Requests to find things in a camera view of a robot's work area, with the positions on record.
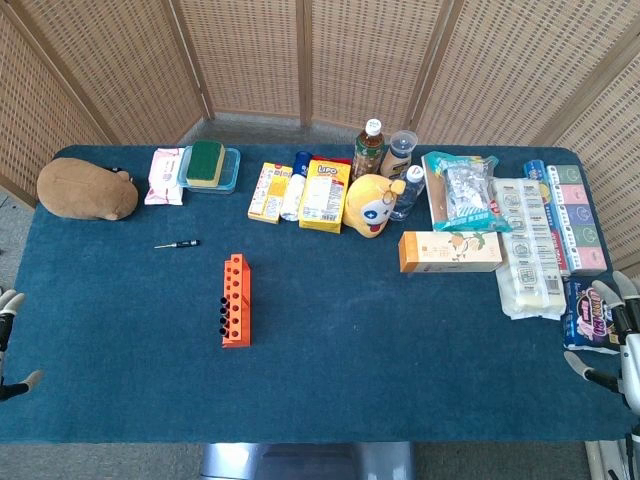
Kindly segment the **clear blue-rimmed plastic container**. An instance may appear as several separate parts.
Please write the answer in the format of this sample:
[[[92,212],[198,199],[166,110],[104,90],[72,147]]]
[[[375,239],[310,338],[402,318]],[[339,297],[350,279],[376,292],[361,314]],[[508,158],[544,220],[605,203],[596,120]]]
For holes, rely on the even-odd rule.
[[[228,148],[222,162],[219,183],[216,187],[196,187],[187,182],[187,171],[191,160],[193,146],[186,146],[181,158],[181,165],[177,176],[177,184],[180,187],[194,193],[207,194],[232,194],[235,191],[241,155],[238,149]]]

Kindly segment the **brown tea bottle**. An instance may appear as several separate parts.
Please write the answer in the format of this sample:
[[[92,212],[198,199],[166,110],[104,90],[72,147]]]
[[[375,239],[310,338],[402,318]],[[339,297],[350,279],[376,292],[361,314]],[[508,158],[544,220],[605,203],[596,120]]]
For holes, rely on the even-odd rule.
[[[351,181],[366,174],[375,174],[384,154],[385,139],[382,123],[376,118],[369,119],[355,140],[354,158],[351,167]]]

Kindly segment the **yellow Lipo snack bag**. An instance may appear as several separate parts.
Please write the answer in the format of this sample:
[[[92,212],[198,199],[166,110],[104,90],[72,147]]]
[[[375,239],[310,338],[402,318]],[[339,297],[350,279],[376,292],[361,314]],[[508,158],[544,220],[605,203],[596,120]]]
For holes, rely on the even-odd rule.
[[[298,211],[300,228],[339,234],[351,165],[313,158]]]

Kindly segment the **clear jar with lid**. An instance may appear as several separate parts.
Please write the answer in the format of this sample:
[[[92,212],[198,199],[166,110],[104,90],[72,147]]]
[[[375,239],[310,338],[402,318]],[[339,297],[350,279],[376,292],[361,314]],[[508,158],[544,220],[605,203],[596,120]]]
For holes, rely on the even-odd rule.
[[[387,153],[380,166],[380,174],[389,179],[399,178],[411,165],[412,152],[417,142],[418,137],[413,131],[395,132],[390,138]]]

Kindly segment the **yellow cartoon plush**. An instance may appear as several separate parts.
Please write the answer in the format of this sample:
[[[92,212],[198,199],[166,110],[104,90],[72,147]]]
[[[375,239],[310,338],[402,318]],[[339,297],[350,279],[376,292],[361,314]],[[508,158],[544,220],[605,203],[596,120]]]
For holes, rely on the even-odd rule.
[[[403,180],[376,174],[360,176],[348,189],[342,223],[365,238],[375,238],[384,230],[405,188]]]

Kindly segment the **flat wooden teal-edged box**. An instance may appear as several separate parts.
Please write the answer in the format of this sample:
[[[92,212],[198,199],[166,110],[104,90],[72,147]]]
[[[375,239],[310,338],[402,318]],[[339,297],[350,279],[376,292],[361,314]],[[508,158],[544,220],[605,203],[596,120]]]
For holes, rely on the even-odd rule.
[[[444,152],[431,151],[421,157],[431,222],[435,230],[440,230],[448,221],[444,178],[433,169],[444,156]]]

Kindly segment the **yellow green sponge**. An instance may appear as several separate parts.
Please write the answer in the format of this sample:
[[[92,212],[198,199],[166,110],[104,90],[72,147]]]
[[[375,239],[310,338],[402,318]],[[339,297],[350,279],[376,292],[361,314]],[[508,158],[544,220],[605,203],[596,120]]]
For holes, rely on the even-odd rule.
[[[186,174],[188,185],[202,188],[217,187],[225,153],[222,143],[211,140],[196,141],[192,145]]]

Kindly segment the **blue table cloth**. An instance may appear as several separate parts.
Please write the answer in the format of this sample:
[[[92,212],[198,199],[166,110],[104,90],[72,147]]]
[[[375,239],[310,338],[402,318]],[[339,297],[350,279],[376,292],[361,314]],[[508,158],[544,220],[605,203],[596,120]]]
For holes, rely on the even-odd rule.
[[[0,403],[0,444],[569,441],[634,423],[568,366],[558,322],[503,314],[493,274],[400,271],[398,241],[429,226],[427,206],[373,239],[249,219],[262,165],[295,152],[243,146],[232,194],[119,221],[38,209],[6,376],[44,377]],[[251,345],[223,348],[236,253],[251,269]]]

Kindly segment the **white metal frame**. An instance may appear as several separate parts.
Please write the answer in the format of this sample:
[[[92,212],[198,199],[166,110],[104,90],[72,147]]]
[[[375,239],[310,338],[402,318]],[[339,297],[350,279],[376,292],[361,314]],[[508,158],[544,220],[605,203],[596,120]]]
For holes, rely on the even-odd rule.
[[[640,454],[625,439],[584,443],[591,480],[640,480]]]

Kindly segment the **long white plastic packet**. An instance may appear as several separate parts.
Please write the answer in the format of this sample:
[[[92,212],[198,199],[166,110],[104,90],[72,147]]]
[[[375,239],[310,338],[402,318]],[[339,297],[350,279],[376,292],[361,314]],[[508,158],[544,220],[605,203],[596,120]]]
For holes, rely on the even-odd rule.
[[[511,227],[501,234],[503,262],[496,269],[503,313],[513,320],[560,320],[566,300],[540,182],[496,178],[492,188]]]

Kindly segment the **clear water bottle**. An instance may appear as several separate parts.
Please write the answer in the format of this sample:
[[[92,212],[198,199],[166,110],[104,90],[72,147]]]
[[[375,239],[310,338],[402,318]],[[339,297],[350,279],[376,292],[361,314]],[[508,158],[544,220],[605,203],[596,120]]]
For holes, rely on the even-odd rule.
[[[394,209],[390,215],[393,221],[402,221],[407,218],[418,197],[425,188],[424,169],[419,165],[410,166],[400,179],[405,182],[404,192],[397,197]]]

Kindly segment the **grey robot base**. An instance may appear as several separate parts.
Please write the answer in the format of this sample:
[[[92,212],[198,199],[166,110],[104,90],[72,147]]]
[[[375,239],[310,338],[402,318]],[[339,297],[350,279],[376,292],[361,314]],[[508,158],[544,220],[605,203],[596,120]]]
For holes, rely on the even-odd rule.
[[[200,480],[416,480],[410,442],[211,443]]]

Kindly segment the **orange cream carton box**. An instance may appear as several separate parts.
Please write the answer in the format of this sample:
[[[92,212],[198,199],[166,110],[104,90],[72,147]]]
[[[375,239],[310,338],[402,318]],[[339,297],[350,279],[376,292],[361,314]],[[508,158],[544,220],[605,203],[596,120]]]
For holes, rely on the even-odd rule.
[[[496,232],[405,231],[398,252],[402,273],[485,273],[503,261]]]

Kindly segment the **white tube with blue cap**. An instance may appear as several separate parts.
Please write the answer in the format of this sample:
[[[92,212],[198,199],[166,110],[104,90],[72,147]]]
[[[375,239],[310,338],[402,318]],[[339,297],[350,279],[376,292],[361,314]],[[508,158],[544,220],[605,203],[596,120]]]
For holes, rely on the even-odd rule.
[[[298,220],[299,205],[304,192],[311,159],[312,154],[308,151],[299,151],[296,153],[292,175],[289,179],[280,209],[280,217],[283,220]]]

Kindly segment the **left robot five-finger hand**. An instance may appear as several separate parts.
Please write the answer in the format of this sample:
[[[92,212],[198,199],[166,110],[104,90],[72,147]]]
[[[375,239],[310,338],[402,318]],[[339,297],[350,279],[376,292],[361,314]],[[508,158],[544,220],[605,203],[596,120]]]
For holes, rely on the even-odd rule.
[[[5,357],[13,330],[14,319],[24,303],[26,296],[10,289],[0,295],[0,403],[34,390],[44,377],[42,370],[31,372],[24,380],[15,384],[6,384],[4,369]]]

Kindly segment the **orange tube rack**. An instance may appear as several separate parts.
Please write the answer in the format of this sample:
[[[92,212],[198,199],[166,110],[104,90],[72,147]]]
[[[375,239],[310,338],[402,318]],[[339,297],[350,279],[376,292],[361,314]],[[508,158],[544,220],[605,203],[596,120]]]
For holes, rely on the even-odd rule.
[[[243,254],[224,262],[223,295],[229,299],[229,337],[221,336],[223,348],[251,345],[251,269]]]

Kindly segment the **teal clear snack bag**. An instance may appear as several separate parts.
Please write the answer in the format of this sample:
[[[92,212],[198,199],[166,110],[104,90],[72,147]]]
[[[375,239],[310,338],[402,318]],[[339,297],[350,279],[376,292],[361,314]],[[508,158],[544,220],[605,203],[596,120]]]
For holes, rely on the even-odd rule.
[[[445,153],[433,166],[444,178],[448,221],[436,231],[510,232],[492,192],[495,156],[463,156]]]

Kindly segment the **pink wet wipes pack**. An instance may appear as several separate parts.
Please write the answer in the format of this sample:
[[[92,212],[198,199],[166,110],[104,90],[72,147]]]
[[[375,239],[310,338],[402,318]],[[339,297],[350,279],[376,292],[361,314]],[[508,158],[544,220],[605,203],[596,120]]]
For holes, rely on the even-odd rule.
[[[183,148],[155,150],[148,174],[149,190],[145,205],[183,205],[183,187],[178,183]]]

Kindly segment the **small yellow cardboard box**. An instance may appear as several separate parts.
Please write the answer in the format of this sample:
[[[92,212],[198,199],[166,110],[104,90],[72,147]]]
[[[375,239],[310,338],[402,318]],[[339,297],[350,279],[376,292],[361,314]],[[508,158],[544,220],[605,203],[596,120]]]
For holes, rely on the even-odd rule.
[[[249,219],[277,224],[284,195],[293,169],[290,166],[265,162],[248,208]]]

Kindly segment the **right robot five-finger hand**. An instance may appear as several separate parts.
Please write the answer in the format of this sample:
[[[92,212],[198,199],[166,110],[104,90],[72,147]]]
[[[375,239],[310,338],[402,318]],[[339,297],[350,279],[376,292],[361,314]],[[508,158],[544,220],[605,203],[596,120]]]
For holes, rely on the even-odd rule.
[[[564,358],[584,380],[622,395],[628,408],[640,416],[640,283],[620,271],[614,271],[612,278],[616,290],[600,280],[594,280],[592,287],[612,311],[620,341],[620,375],[598,371],[570,351],[564,353]]]

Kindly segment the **pastel multicolour tissue pack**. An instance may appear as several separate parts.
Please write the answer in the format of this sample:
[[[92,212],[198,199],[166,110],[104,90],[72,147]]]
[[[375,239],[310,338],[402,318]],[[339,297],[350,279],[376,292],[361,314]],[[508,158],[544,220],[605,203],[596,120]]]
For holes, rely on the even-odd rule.
[[[549,165],[546,173],[569,272],[603,273],[607,268],[604,250],[580,169],[576,165]]]

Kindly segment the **purple blue pad pack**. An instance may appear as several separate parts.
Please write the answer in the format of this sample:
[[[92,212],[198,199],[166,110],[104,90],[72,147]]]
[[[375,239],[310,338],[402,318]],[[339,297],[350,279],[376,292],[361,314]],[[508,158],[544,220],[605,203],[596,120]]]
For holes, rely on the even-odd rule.
[[[606,302],[585,278],[564,283],[567,309],[562,316],[563,345],[570,351],[594,351],[615,355],[620,345]]]

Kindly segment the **brown capybara plush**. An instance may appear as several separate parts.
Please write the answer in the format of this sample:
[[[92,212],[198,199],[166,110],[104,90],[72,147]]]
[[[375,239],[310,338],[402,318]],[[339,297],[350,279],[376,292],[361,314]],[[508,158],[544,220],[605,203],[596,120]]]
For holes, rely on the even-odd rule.
[[[52,160],[41,170],[36,190],[46,210],[76,220],[121,220],[134,212],[139,200],[127,171],[77,158]]]

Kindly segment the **wicker folding screen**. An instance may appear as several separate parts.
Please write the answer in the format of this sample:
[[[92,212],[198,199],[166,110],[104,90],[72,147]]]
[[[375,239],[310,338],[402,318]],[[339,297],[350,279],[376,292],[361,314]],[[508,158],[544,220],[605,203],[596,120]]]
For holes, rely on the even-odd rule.
[[[640,274],[640,0],[0,0],[0,194],[224,113],[565,147]]]

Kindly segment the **blue roll pack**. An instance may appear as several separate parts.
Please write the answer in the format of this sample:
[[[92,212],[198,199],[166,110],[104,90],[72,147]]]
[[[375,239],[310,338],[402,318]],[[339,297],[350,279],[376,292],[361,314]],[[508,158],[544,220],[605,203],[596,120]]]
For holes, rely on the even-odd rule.
[[[542,160],[539,159],[528,161],[524,165],[524,173],[527,178],[531,180],[537,180],[539,182],[540,194],[542,197],[549,229],[552,235],[558,268],[561,276],[563,278],[568,278],[570,270],[566,260],[564,245],[561,236],[560,223],[555,211],[545,164]]]

